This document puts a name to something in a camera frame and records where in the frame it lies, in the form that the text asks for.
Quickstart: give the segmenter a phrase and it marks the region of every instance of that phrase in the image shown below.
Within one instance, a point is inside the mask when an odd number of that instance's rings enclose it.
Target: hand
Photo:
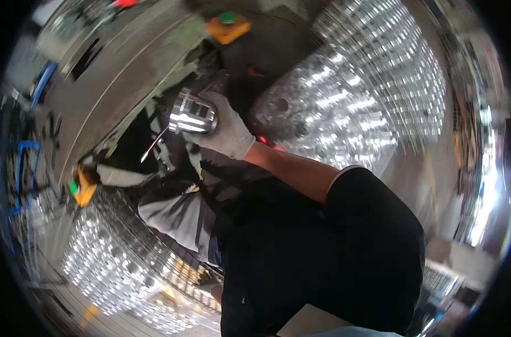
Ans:
[[[184,138],[201,147],[214,150],[232,159],[244,160],[256,138],[248,131],[229,101],[219,93],[206,91],[199,95],[218,109],[218,125],[208,134],[184,132]]]

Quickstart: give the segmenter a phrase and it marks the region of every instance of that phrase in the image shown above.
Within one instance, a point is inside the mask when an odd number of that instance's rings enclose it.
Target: person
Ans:
[[[366,168],[277,151],[256,141],[227,98],[200,96],[220,118],[211,134],[184,135],[203,148],[201,189],[157,192],[138,209],[224,270],[223,286],[210,289],[222,335],[274,335],[306,304],[405,334],[425,260],[414,214]]]

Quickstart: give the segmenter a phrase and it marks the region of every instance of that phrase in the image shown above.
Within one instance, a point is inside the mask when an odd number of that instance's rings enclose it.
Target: fluorescent light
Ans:
[[[445,296],[447,296],[450,293],[450,290],[454,287],[454,284],[456,284],[456,281],[458,281],[458,276],[454,277],[454,280],[452,280],[452,283],[450,283],[450,286],[445,291]]]
[[[431,319],[431,321],[429,321],[426,326],[424,327],[424,329],[422,329],[422,333],[424,333],[433,323],[434,323],[434,318]]]

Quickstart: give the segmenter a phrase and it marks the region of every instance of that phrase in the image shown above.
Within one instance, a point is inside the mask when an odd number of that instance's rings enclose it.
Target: green cap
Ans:
[[[218,19],[220,22],[224,25],[232,25],[237,20],[237,17],[235,16],[235,13],[233,12],[225,12],[218,16]]]
[[[72,193],[73,196],[76,196],[77,194],[77,182],[74,180],[70,182],[70,193]]]

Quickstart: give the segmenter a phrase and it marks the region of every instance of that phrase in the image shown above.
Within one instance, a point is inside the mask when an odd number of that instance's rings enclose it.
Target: chrome metal part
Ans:
[[[218,110],[211,102],[190,94],[182,88],[169,116],[168,130],[191,133],[212,132],[218,125]]]

